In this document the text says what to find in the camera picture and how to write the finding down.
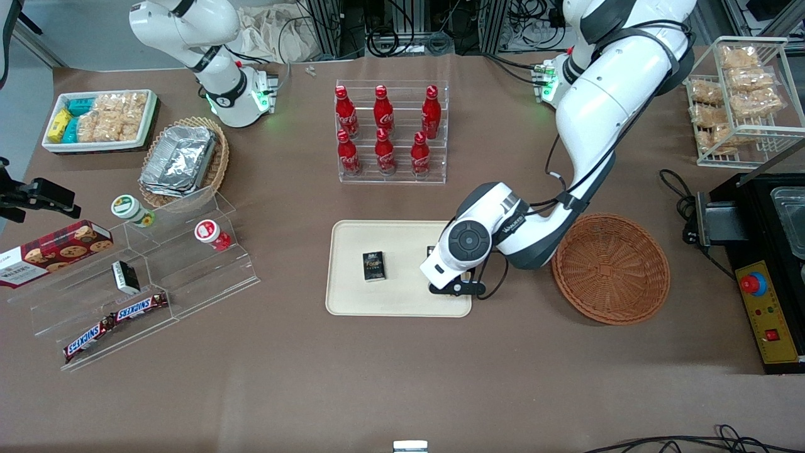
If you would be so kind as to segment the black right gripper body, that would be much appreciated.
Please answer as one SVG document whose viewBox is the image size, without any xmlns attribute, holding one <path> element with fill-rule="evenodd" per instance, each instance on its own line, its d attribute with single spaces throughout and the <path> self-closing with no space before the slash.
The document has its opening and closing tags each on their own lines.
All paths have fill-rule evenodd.
<svg viewBox="0 0 805 453">
<path fill-rule="evenodd" d="M 24 187 L 25 183 L 15 181 L 8 173 L 6 167 L 9 160 L 1 158 L 1 216 L 12 223 L 23 223 L 26 212 L 23 208 L 28 205 L 29 194 Z"/>
</svg>

